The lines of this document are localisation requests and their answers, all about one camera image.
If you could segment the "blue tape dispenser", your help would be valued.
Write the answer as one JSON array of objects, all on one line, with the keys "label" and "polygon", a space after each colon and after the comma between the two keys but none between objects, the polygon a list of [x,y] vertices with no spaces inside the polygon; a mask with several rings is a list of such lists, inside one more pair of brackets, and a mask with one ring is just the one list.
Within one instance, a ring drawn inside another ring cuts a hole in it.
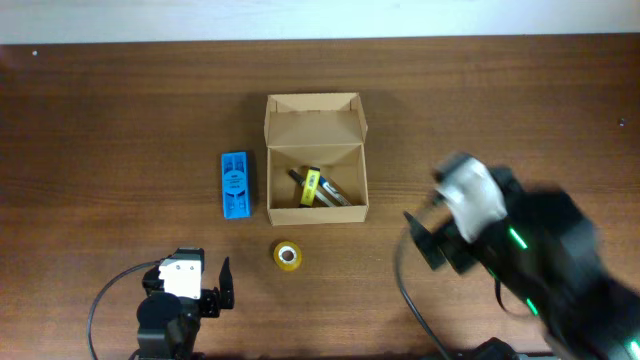
[{"label": "blue tape dispenser", "polygon": [[227,220],[249,218],[251,199],[246,152],[221,155],[223,216]]}]

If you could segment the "yellow highlighter pen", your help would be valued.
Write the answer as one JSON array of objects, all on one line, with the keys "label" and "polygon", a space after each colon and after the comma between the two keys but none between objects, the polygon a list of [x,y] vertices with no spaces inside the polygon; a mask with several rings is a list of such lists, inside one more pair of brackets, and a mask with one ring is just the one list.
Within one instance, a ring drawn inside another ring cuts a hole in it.
[{"label": "yellow highlighter pen", "polygon": [[313,206],[319,180],[320,169],[316,167],[310,167],[307,171],[306,178],[303,184],[303,191],[300,200],[300,206],[302,208]]}]

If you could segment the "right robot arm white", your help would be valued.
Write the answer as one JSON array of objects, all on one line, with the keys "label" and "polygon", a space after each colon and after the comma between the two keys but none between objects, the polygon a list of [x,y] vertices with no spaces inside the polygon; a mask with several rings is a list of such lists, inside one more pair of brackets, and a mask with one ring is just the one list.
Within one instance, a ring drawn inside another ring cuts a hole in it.
[{"label": "right robot arm white", "polygon": [[639,295],[608,273],[593,223],[566,192],[526,190],[507,167],[460,165],[435,178],[421,212],[445,205],[450,217],[429,231],[406,214],[403,235],[431,269],[482,265],[544,324],[560,357],[638,358]]}]

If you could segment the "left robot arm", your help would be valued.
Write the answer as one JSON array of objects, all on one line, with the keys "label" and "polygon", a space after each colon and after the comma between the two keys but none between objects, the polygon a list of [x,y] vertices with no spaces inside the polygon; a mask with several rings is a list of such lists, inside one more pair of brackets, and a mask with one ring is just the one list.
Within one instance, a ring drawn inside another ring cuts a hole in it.
[{"label": "left robot arm", "polygon": [[136,317],[138,356],[141,359],[196,359],[197,335],[204,319],[214,319],[235,305],[230,260],[225,259],[219,285],[201,287],[204,261],[166,258],[143,278],[147,297],[138,306]]}]

